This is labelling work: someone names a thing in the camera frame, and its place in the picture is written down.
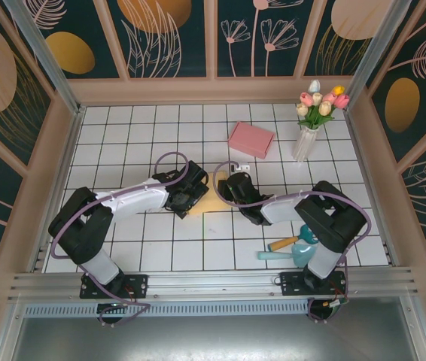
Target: white tulip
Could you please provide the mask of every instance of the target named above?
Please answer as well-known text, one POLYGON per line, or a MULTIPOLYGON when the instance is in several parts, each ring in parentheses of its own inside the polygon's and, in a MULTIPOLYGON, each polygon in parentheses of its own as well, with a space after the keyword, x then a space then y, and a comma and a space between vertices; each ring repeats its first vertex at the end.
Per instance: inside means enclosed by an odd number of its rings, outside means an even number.
POLYGON ((316 93, 320 91, 320 81, 319 80, 312 80, 309 86, 309 93, 316 93))
POLYGON ((331 110, 332 110, 332 103, 330 102, 322 102, 318 106, 318 113, 324 117, 330 114, 331 110))
POLYGON ((313 98, 313 105, 319 105, 321 103, 321 99, 324 96, 320 93, 313 93, 312 98, 313 98))
POLYGON ((297 113, 298 115, 304 117, 309 112, 309 108, 306 107, 304 104, 300 103, 297 104, 297 113))

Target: wooden hammer handle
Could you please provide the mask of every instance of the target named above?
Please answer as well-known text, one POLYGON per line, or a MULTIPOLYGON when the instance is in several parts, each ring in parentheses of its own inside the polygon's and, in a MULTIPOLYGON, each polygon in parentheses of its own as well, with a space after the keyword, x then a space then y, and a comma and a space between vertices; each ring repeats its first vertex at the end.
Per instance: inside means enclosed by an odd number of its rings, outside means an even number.
POLYGON ((268 245, 268 250, 273 252, 275 250, 279 250, 280 248, 287 247, 289 244, 295 243, 296 241, 298 241, 298 237, 282 239, 280 241, 270 243, 268 245))

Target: ventilation grille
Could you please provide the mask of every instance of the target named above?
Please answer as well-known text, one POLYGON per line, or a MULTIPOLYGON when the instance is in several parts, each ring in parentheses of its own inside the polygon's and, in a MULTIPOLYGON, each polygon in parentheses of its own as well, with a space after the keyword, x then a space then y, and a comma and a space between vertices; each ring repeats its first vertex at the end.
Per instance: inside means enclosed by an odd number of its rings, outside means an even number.
MULTIPOLYGON (((248 316, 266 314, 306 314, 306 299, 251 302, 155 302, 142 317, 248 316)), ((28 305, 25 318, 98 317, 97 303, 81 305, 28 305)), ((130 316, 139 306, 129 306, 105 313, 104 317, 130 316)))

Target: glass vase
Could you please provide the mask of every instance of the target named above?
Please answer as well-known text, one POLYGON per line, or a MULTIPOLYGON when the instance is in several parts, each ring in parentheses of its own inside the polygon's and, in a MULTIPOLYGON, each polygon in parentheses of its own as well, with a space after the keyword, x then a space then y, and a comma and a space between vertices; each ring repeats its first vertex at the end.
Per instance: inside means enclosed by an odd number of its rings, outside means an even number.
POLYGON ((317 139, 318 129, 310 129, 306 126, 302 127, 300 138, 297 140, 294 149, 294 159, 297 162, 306 160, 312 152, 315 140, 317 139))

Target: tulip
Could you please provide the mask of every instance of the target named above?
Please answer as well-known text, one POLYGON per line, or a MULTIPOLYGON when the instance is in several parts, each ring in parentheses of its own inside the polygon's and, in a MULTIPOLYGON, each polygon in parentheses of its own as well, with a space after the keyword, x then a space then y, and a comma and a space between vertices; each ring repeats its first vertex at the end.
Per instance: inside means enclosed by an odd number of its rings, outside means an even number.
POLYGON ((337 97, 337 99, 333 103, 333 106, 338 109, 343 109, 347 106, 348 102, 350 102, 350 97, 346 94, 342 94, 337 97))
POLYGON ((332 110, 332 103, 330 102, 322 102, 318 106, 318 113, 324 117, 330 114, 331 110, 332 110))
POLYGON ((336 95, 335 95, 335 94, 333 94, 333 93, 328 93, 328 94, 326 94, 326 95, 323 97, 322 101, 323 101, 323 102, 329 102, 329 103, 333 104, 333 103, 335 102, 335 99, 336 99, 336 95))
POLYGON ((311 107, 313 105, 313 98, 308 93, 300 94, 300 101, 306 106, 311 107))
POLYGON ((344 92, 345 92, 345 87, 342 85, 337 85, 331 91, 331 93, 335 94, 336 96, 339 96, 340 94, 343 94, 344 92))
POLYGON ((312 80, 309 86, 309 93, 316 93, 320 91, 320 81, 312 80))
POLYGON ((300 103, 297 104, 297 113, 298 115, 304 117, 307 115, 307 113, 309 112, 309 108, 306 107, 304 104, 300 103))
POLYGON ((321 103, 322 94, 320 93, 313 93, 313 105, 319 105, 321 103))

